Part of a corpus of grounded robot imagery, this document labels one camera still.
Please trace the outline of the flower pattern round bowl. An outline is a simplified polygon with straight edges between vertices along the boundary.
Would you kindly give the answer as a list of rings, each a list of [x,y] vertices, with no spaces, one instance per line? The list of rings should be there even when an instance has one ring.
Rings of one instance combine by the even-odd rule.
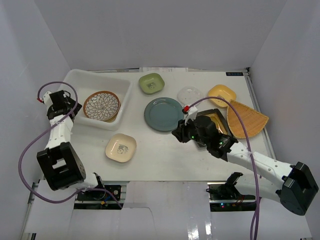
[[[118,114],[120,107],[120,99],[115,93],[98,91],[84,101],[83,112],[89,119],[107,122]]]

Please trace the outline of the beige bird pattern plate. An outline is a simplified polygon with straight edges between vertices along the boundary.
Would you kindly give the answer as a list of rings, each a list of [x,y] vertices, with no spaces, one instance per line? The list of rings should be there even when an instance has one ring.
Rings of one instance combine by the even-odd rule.
[[[121,108],[121,102],[119,100],[116,100],[115,98],[109,99],[105,104],[104,104],[104,109],[103,109],[103,122],[108,122],[111,123],[113,122],[116,117],[118,116],[118,113]]]

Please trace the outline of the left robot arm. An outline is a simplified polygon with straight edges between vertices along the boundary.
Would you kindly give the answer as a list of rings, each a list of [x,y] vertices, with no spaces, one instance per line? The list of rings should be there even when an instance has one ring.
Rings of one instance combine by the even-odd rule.
[[[88,189],[94,199],[105,196],[106,187],[97,173],[86,173],[85,167],[71,144],[74,118],[82,105],[76,103],[66,91],[47,91],[43,96],[47,107],[50,130],[44,150],[36,158],[49,187],[64,190],[69,187]]]

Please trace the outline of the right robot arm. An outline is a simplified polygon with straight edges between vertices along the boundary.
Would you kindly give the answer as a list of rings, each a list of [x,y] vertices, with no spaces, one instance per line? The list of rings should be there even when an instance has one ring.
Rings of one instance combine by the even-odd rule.
[[[180,143],[195,141],[215,158],[253,171],[253,179],[239,172],[227,179],[225,192],[233,200],[243,194],[256,195],[279,202],[290,212],[304,216],[319,191],[306,164],[300,161],[290,164],[252,152],[233,136],[219,132],[208,116],[179,120],[171,133]]]

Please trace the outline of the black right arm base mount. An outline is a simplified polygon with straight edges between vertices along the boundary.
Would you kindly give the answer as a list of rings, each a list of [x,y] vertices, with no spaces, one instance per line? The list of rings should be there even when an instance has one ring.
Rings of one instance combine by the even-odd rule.
[[[214,212],[249,212],[256,210],[256,197],[241,194],[236,188],[243,174],[234,172],[226,181],[207,183],[210,211]]]

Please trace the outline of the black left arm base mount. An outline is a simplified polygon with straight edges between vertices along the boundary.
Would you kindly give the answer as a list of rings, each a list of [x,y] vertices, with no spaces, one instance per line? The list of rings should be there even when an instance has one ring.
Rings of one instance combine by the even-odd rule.
[[[121,210],[124,205],[122,200],[121,185],[104,185],[107,190],[88,190],[79,193],[74,202],[75,210]]]

